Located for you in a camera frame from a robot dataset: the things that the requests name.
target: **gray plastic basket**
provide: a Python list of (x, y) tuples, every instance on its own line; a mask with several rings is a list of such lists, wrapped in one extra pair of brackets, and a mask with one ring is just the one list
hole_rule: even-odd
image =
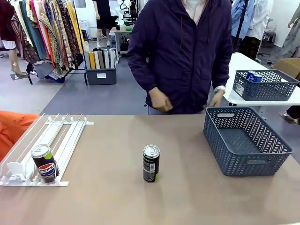
[(287, 101), (299, 82), (280, 70), (254, 71), (262, 76), (262, 82), (247, 80), (248, 70), (236, 71), (233, 90), (245, 101)]
[(274, 175), (293, 151), (250, 107), (207, 108), (204, 134), (226, 176)]

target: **person's left hand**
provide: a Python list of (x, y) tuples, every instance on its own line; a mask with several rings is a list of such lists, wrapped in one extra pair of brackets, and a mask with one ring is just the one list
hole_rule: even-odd
[(212, 98), (212, 101), (210, 103), (210, 107), (219, 107), (221, 106), (221, 100), (225, 93), (225, 90), (219, 89), (215, 93), (214, 97)]

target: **person in black shorts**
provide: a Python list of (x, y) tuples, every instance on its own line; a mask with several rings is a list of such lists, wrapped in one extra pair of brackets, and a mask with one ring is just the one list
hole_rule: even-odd
[(100, 47), (102, 29), (105, 27), (107, 35), (107, 46), (111, 45), (109, 32), (115, 26), (115, 18), (111, 16), (108, 0), (93, 0), (97, 19), (97, 48)]

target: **pepsi logo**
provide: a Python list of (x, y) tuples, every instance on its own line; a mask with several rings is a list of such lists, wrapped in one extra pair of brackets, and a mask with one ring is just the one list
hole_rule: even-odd
[(42, 165), (38, 168), (40, 174), (42, 176), (50, 176), (53, 175), (55, 172), (55, 164), (54, 163), (47, 163), (45, 165)]

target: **storage bin label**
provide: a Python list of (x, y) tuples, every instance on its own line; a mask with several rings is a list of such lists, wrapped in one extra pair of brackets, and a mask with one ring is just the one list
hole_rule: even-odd
[(106, 73), (97, 74), (98, 79), (106, 78)]
[(239, 93), (239, 95), (243, 95), (244, 93), (244, 87), (239, 83), (236, 85), (236, 92)]

